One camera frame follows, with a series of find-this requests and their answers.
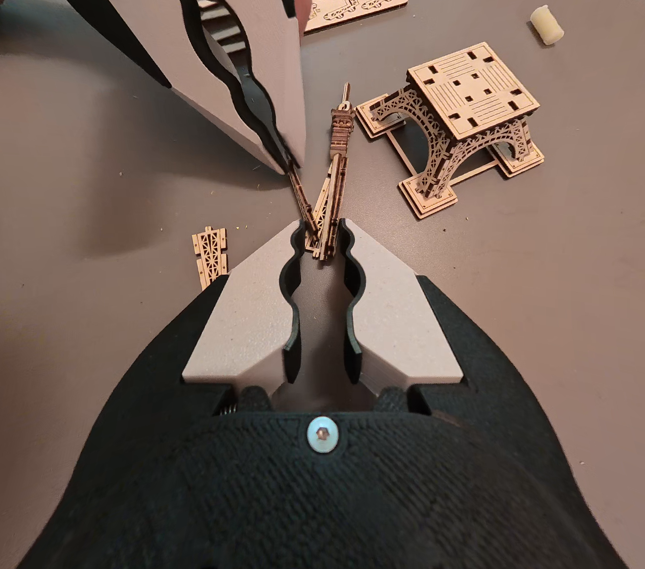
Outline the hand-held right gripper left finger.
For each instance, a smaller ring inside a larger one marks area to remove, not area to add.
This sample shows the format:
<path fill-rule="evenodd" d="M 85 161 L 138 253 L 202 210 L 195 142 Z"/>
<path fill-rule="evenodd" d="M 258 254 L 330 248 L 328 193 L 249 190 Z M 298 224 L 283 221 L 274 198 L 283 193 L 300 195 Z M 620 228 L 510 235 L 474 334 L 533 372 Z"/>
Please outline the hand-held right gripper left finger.
<path fill-rule="evenodd" d="M 186 364 L 186 383 L 258 386 L 271 396 L 301 367 L 301 283 L 305 223 L 292 222 L 233 268 Z"/>

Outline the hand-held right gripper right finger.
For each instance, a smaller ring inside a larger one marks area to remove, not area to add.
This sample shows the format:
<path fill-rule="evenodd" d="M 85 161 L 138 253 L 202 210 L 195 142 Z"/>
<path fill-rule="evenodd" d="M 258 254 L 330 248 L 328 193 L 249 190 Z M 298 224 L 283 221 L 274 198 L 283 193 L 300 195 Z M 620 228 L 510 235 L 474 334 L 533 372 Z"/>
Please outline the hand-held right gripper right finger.
<path fill-rule="evenodd" d="M 346 311 L 344 367 L 350 382 L 383 389 L 456 384 L 463 370 L 415 271 L 354 221 L 340 221 Z"/>

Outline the wooden lattice panel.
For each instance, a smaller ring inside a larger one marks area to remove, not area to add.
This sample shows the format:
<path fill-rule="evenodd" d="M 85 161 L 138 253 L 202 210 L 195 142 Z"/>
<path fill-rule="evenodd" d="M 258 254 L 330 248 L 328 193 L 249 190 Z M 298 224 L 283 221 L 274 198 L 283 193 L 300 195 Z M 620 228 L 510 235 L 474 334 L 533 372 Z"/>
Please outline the wooden lattice panel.
<path fill-rule="evenodd" d="M 199 280 L 204 291 L 221 275 L 228 275 L 227 230 L 206 226 L 205 230 L 193 234 L 191 241 L 196 254 Z"/>
<path fill-rule="evenodd" d="M 306 225 L 307 231 L 310 235 L 311 244 L 313 249 L 318 248 L 319 244 L 319 232 L 317 220 L 313 215 L 313 210 L 311 204 L 308 202 L 304 190 L 302 188 L 302 183 L 300 181 L 299 175 L 297 173 L 296 167 L 292 160 L 288 161 L 288 171 L 287 171 L 292 189 L 295 194 L 298 208 L 301 212 L 302 219 Z"/>

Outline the wooden tower section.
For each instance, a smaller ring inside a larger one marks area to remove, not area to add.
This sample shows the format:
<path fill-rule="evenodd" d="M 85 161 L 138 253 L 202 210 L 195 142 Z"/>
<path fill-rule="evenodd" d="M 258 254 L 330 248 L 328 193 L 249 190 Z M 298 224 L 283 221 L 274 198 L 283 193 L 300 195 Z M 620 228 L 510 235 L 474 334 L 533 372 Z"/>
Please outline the wooden tower section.
<path fill-rule="evenodd" d="M 305 234 L 305 250 L 311 251 L 312 257 L 322 262 L 332 259 L 336 251 L 347 164 L 346 156 L 336 154 L 332 158 L 313 211 L 314 227 L 318 234 L 314 236 L 309 230 Z"/>

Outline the wooden tower spire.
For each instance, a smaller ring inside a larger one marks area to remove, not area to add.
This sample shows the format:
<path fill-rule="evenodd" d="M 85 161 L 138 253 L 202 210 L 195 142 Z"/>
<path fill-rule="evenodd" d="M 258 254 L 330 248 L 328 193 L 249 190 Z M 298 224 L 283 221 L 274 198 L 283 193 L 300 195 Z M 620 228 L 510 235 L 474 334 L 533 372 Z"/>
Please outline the wooden tower spire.
<path fill-rule="evenodd" d="M 330 158 L 332 161 L 337 157 L 346 157 L 348 143 L 354 128 L 354 108 L 350 102 L 351 86 L 349 82 L 344 84 L 341 103 L 331 110 L 332 113 L 332 136 L 330 142 Z"/>

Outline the grey desk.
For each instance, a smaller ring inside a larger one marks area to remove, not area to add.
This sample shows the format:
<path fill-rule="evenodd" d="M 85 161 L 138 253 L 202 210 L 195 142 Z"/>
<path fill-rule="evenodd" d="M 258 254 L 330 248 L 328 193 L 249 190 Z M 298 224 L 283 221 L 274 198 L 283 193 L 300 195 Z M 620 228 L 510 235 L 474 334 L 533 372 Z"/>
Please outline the grey desk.
<path fill-rule="evenodd" d="M 545 46 L 547 4 L 564 30 Z M 500 346 L 551 419 L 590 508 L 644 567 L 644 0 L 409 0 L 303 40 L 302 183 L 330 109 L 487 41 L 540 102 L 539 167 L 489 170 L 417 221 L 387 138 L 350 140 L 343 212 Z M 1 6 L 1 567 L 56 508 L 92 425 L 201 291 L 190 244 L 234 267 L 291 221 L 281 178 L 110 46 L 65 0 Z"/>

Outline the slotted wooden parts sheet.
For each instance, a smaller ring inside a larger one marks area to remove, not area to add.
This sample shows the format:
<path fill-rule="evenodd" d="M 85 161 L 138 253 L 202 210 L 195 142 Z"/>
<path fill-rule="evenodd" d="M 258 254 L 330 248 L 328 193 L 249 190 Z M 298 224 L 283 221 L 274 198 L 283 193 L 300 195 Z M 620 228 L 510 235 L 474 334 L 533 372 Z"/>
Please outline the slotted wooden parts sheet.
<path fill-rule="evenodd" d="M 236 17 L 219 1 L 197 0 L 201 22 L 236 67 L 248 70 L 246 38 Z"/>

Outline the wooden tower base model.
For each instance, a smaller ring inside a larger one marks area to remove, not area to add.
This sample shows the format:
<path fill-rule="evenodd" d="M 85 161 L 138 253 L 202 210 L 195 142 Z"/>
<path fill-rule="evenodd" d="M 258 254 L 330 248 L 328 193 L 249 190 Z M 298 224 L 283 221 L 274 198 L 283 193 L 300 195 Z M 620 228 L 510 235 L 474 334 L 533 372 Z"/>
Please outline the wooden tower base model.
<path fill-rule="evenodd" d="M 422 220 L 457 202 L 453 185 L 499 168 L 507 178 L 544 162 L 528 118 L 539 108 L 489 44 L 481 42 L 407 69 L 406 86 L 357 106 L 371 139 L 387 136 L 411 177 L 399 190 Z M 416 172 L 392 130 L 414 122 L 428 146 Z"/>

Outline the small pale wax cylinder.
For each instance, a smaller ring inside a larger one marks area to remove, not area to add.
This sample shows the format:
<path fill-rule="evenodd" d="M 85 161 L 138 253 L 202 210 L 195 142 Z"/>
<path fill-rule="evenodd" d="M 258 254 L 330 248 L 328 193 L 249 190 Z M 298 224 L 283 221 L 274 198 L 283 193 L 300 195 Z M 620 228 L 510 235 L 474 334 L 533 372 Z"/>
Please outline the small pale wax cylinder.
<path fill-rule="evenodd" d="M 529 21 L 545 46 L 552 46 L 564 36 L 564 30 L 547 4 L 536 8 Z"/>

